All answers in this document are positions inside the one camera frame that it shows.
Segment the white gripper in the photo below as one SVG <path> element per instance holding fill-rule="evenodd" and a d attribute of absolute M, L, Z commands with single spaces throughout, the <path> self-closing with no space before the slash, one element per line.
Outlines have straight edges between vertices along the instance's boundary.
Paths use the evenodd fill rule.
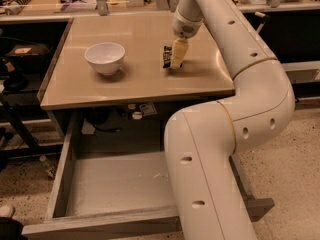
<path fill-rule="evenodd" d="M 170 67 L 179 69 L 187 53 L 189 38 L 194 37 L 203 23 L 204 16 L 199 9 L 177 8 L 172 21 L 173 33 L 177 38 L 172 45 Z"/>

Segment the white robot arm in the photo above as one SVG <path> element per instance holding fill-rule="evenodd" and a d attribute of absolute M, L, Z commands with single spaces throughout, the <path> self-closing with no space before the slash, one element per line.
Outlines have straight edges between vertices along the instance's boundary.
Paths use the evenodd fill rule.
<path fill-rule="evenodd" d="M 235 94 L 186 107 L 164 133 L 167 168 L 185 240 L 257 240 L 229 158 L 283 131 L 295 98 L 281 63 L 231 0 L 180 0 L 177 36 L 204 23 Z"/>

